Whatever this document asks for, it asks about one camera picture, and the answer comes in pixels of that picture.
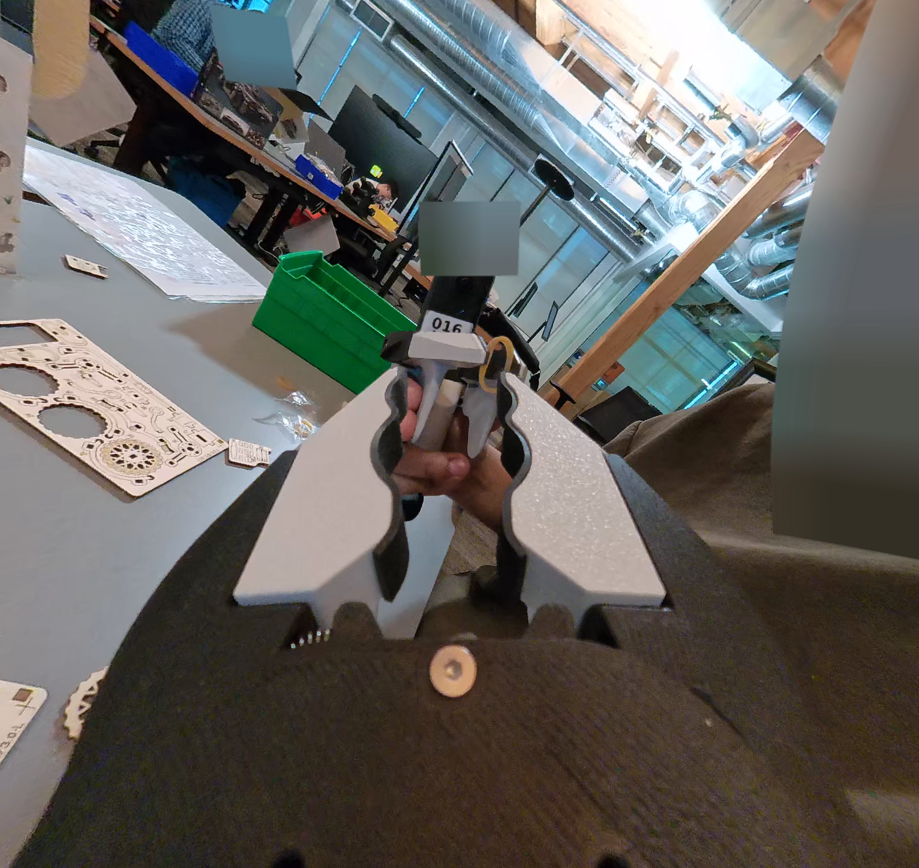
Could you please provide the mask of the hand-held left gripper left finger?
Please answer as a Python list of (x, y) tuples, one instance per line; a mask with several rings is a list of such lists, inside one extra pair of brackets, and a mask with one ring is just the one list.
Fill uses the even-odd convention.
[(392, 479), (406, 380), (405, 369), (384, 372), (301, 444), (236, 584), (238, 604), (305, 603), (328, 629), (346, 603), (377, 619), (396, 597), (409, 561)]

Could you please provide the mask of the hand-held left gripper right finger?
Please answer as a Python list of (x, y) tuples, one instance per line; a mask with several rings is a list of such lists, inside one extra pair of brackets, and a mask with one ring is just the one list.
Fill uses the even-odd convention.
[(518, 463), (503, 535), (522, 563), (528, 621), (545, 606), (566, 609), (576, 627), (601, 605), (660, 609), (665, 587), (605, 450), (506, 373), (499, 412), (509, 463)]

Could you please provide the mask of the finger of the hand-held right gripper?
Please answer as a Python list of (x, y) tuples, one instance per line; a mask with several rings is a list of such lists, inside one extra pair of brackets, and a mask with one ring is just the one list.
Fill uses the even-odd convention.
[(478, 384), (485, 345), (474, 333), (414, 334), (409, 364), (421, 371), (423, 394), (412, 443), (424, 450), (440, 450), (468, 384)]
[(497, 419), (497, 392), (468, 384), (461, 401), (468, 421), (467, 453), (481, 454)]

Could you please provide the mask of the yellow rubber band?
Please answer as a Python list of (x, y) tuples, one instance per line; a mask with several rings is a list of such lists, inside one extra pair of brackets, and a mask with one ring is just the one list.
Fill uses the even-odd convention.
[(516, 350), (506, 335), (491, 338), (478, 370), (478, 386), (483, 392), (496, 394), (502, 374), (514, 370)]

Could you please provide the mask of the person's right hand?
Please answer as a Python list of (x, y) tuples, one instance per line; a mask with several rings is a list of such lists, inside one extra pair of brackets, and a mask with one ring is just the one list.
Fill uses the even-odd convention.
[(463, 512), (499, 533), (503, 521), (504, 495), (512, 482), (504, 469), (501, 452), (487, 446), (477, 456), (467, 451), (468, 419), (461, 411), (453, 421), (440, 451), (421, 449), (412, 442), (422, 387), (407, 382), (407, 411), (401, 421), (403, 456), (392, 476), (402, 495), (446, 496)]

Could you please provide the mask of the clear plastic bag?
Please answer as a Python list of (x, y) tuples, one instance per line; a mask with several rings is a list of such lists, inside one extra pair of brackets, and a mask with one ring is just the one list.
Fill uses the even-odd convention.
[(270, 414), (255, 419), (258, 424), (281, 429), (296, 445), (309, 440), (321, 429), (316, 404), (305, 392), (294, 390), (275, 403)]

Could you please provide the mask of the black office chair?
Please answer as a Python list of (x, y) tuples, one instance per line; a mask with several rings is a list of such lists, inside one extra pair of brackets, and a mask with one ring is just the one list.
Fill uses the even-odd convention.
[(628, 426), (659, 417), (661, 412), (631, 387), (614, 394), (576, 415), (572, 423), (597, 444), (603, 446), (617, 438)]

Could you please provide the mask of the green plastic bin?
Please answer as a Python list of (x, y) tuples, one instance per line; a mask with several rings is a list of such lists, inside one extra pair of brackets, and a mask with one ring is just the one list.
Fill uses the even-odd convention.
[(381, 357), (386, 336), (416, 328), (318, 251), (281, 256), (252, 324), (354, 394), (390, 368)]

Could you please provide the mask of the black monitor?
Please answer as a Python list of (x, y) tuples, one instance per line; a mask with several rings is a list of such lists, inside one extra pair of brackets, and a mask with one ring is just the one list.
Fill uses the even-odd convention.
[(357, 178), (395, 183), (394, 209), (402, 213), (437, 163), (437, 155), (385, 114), (355, 85), (329, 130)]

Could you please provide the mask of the small blue bin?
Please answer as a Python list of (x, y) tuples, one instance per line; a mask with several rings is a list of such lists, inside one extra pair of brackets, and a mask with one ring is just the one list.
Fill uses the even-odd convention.
[(294, 168), (308, 184), (323, 196), (333, 201), (341, 196), (344, 185), (322, 159), (314, 161), (310, 157), (300, 154), (294, 161)]

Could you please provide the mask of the wooden beam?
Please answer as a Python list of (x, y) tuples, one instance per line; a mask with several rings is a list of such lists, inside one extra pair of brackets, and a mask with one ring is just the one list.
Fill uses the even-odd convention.
[(558, 411), (578, 402), (823, 150), (807, 130), (787, 142), (543, 399)]

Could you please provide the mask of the dark printed box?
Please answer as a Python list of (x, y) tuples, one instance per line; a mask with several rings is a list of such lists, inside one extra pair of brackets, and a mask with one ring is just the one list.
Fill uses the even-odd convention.
[(283, 104), (264, 88), (227, 80), (215, 47), (191, 98), (224, 127), (259, 149), (265, 147), (283, 113)]

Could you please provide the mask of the long wooden table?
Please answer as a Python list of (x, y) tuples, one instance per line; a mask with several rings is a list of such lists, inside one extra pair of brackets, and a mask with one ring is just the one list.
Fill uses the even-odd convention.
[(90, 17), (89, 23), (98, 35), (98, 47), (107, 47), (114, 53), (117, 74), (127, 76), (129, 92), (136, 104), (134, 116), (116, 156), (114, 167), (117, 170), (139, 176), (145, 162), (144, 155), (148, 151), (147, 141), (152, 126), (182, 111), (185, 119), (192, 119), (210, 138), (217, 140), (221, 151), (227, 148), (235, 150), (234, 154), (228, 155), (230, 162), (247, 173), (261, 175), (269, 188), (267, 198), (241, 237), (248, 249), (256, 248), (260, 242), (272, 245), (286, 227), (282, 219), (288, 219), (297, 206), (323, 202), (326, 208), (333, 209), (353, 226), (376, 239), (384, 250), (390, 250), (392, 256), (402, 256), (400, 263), (388, 261), (396, 273), (407, 273), (419, 284), (429, 288), (432, 279), (421, 275), (411, 264), (412, 256), (407, 246), (396, 242), (393, 233), (360, 218), (341, 201), (325, 195), (292, 167), (253, 146), (202, 110), (139, 58), (117, 31), (94, 16)]

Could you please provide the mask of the wooden gear piece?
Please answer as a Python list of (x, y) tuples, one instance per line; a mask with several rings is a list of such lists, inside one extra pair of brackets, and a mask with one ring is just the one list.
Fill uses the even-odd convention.
[(109, 671), (102, 667), (80, 681), (61, 709), (60, 726), (67, 740), (75, 743), (83, 733), (86, 715), (98, 698), (101, 683)]

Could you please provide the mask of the leaning cardboard poster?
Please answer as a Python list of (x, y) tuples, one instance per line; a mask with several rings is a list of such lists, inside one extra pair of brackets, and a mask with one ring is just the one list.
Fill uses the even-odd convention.
[(17, 274), (32, 58), (1, 39), (1, 276)]

